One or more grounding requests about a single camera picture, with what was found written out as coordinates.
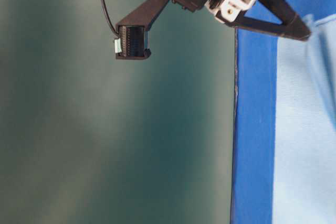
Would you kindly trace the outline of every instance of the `wire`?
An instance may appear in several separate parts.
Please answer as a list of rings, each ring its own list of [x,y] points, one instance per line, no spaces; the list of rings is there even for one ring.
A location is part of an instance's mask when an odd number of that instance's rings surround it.
[[[109,13],[107,11],[105,0],[100,0],[100,1],[101,1],[101,5],[103,7],[103,11],[104,11],[104,15],[105,15],[106,21],[109,24],[109,27],[110,27],[111,31],[119,38],[119,33],[115,30],[114,26],[112,25],[112,22],[111,22],[111,19],[110,19],[110,15],[109,15]]]

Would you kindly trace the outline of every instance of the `gray screen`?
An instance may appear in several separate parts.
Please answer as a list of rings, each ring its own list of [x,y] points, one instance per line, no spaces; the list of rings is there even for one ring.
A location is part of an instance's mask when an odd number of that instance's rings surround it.
[[[117,61],[100,0],[0,0],[0,42],[0,223],[229,223],[232,29],[169,3]]]

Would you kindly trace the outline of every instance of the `black mount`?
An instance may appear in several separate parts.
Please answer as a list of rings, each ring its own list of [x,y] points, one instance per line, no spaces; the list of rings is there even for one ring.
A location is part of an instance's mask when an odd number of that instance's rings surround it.
[[[223,20],[227,26],[237,27],[259,33],[270,34],[290,39],[308,40],[311,32],[300,16],[290,7],[286,0],[259,0],[267,9],[269,9],[282,24],[265,22],[262,20],[245,17],[246,12],[240,13],[234,22],[225,20],[220,12],[216,17]]]
[[[183,9],[188,9],[191,12],[202,9],[207,1],[208,0],[172,0],[173,3],[178,3],[182,5]],[[225,20],[220,12],[216,14],[216,17],[230,27],[296,40],[308,40],[310,30],[285,0],[259,1],[277,16],[282,21],[282,24],[249,18],[245,16],[246,12],[241,12],[234,22]],[[147,0],[117,23],[116,27],[120,34],[121,46],[121,52],[116,55],[117,59],[139,60],[146,59],[150,56],[151,52],[147,45],[147,34],[168,2],[169,0]]]

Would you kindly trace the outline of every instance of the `blue edge strip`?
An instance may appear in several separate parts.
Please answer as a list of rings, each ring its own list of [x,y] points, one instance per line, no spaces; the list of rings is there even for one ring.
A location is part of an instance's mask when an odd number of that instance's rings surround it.
[[[287,0],[315,20],[336,13],[335,0]],[[249,17],[277,22],[256,4]],[[233,164],[232,224],[272,222],[277,38],[238,31],[238,101]]]

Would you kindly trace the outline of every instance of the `light blue cloth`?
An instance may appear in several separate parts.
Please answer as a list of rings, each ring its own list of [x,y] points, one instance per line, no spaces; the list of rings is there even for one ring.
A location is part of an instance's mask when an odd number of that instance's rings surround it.
[[[278,41],[274,224],[336,223],[336,15]]]

